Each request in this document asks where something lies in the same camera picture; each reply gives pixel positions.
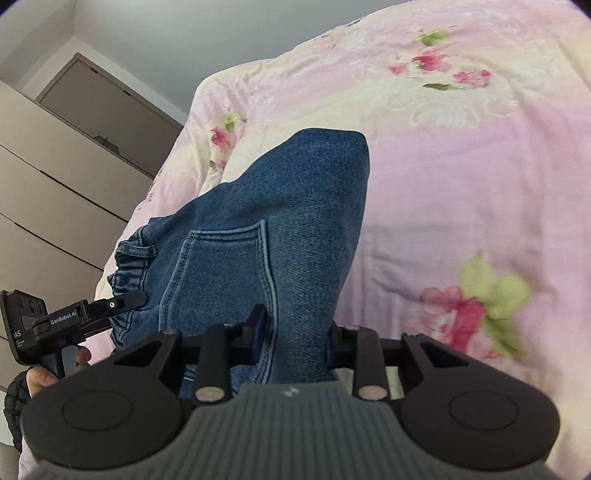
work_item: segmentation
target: finger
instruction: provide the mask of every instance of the finger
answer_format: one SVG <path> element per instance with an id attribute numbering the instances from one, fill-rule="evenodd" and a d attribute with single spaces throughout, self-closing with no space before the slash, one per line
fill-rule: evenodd
<path id="1" fill-rule="evenodd" d="M 78 352 L 76 354 L 76 363 L 77 364 L 87 364 L 92 359 L 92 354 L 90 350 L 85 346 L 81 346 L 78 348 Z"/>
<path id="2" fill-rule="evenodd" d="M 57 378 L 47 368 L 33 367 L 27 372 L 27 386 L 29 395 L 39 393 L 43 388 L 57 383 Z"/>

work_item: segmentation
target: green leaf pattern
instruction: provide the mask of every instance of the green leaf pattern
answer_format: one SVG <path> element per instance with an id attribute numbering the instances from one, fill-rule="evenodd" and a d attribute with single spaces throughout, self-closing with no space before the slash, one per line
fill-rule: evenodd
<path id="1" fill-rule="evenodd" d="M 240 122 L 246 123 L 246 118 L 239 112 L 222 115 L 222 125 L 229 134 L 233 134 L 236 131 L 236 125 Z"/>
<path id="2" fill-rule="evenodd" d="M 481 254 L 471 258 L 460 272 L 464 298 L 476 298 L 486 314 L 480 328 L 492 339 L 497 353 L 521 359 L 525 348 L 511 322 L 511 317 L 528 303 L 531 287 L 518 274 L 502 275 L 494 282 L 492 268 Z"/>
<path id="3" fill-rule="evenodd" d="M 441 45 L 449 40 L 449 33 L 445 30 L 431 30 L 430 32 L 422 31 L 413 42 L 421 42 L 427 47 L 434 47 L 435 45 Z"/>

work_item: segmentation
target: hand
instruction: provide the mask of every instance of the hand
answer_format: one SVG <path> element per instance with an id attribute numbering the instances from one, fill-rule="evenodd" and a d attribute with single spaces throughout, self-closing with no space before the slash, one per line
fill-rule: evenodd
<path id="1" fill-rule="evenodd" d="M 85 346 L 80 347 L 76 354 L 76 363 L 78 364 L 74 373 L 88 367 L 88 362 L 92 358 L 90 350 Z M 27 386 L 29 395 L 37 395 L 45 387 L 49 387 L 58 382 L 58 379 L 45 367 L 33 367 L 27 372 Z"/>

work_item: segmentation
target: pink flower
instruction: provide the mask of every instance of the pink flower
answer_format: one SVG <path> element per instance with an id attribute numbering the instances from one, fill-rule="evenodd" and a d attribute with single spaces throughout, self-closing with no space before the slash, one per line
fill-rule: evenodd
<path id="1" fill-rule="evenodd" d="M 480 319 L 484 315 L 484 305 L 477 299 L 463 301 L 458 305 L 456 321 L 447 333 L 450 347 L 466 353 L 470 338 L 480 329 Z"/>
<path id="2" fill-rule="evenodd" d="M 480 70 L 479 72 L 461 72 L 455 73 L 453 79 L 457 83 L 467 85 L 471 89 L 487 87 L 491 82 L 492 73 L 489 70 Z"/>
<path id="3" fill-rule="evenodd" d="M 210 130 L 212 144 L 217 147 L 230 147 L 232 144 L 230 143 L 230 139 L 226 135 L 226 132 L 222 130 L 220 127 L 216 127 L 213 130 Z"/>
<path id="4" fill-rule="evenodd" d="M 479 359 L 490 357 L 492 343 L 482 341 L 482 337 L 488 337 L 480 331 L 480 320 L 485 314 L 482 302 L 464 300 L 458 287 L 449 287 L 444 291 L 426 288 L 420 301 L 424 310 L 419 323 L 422 332 L 427 326 L 431 330 L 428 335 L 459 352 L 471 352 Z"/>
<path id="5" fill-rule="evenodd" d="M 425 288 L 420 300 L 428 314 L 444 315 L 457 309 L 462 302 L 462 291 L 458 287 L 449 287 L 445 291 L 438 288 Z"/>
<path id="6" fill-rule="evenodd" d="M 398 63 L 396 65 L 390 65 L 388 69 L 395 75 L 402 75 L 408 71 L 408 68 L 403 63 Z"/>
<path id="7" fill-rule="evenodd" d="M 445 57 L 443 53 L 429 51 L 413 57 L 413 61 L 416 61 L 418 67 L 425 72 L 447 72 L 452 66 L 443 61 Z"/>

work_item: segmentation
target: bed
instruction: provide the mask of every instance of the bed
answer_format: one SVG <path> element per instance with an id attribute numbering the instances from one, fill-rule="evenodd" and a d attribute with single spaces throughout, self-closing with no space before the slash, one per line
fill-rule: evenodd
<path id="1" fill-rule="evenodd" d="M 121 239 L 300 129 L 363 132 L 365 218 L 335 314 L 425 332 L 543 390 L 548 464 L 591 471 L 591 22 L 568 0 L 414 0 L 196 90 Z M 109 297 L 107 275 L 97 290 Z M 109 355 L 108 332 L 87 342 Z"/>

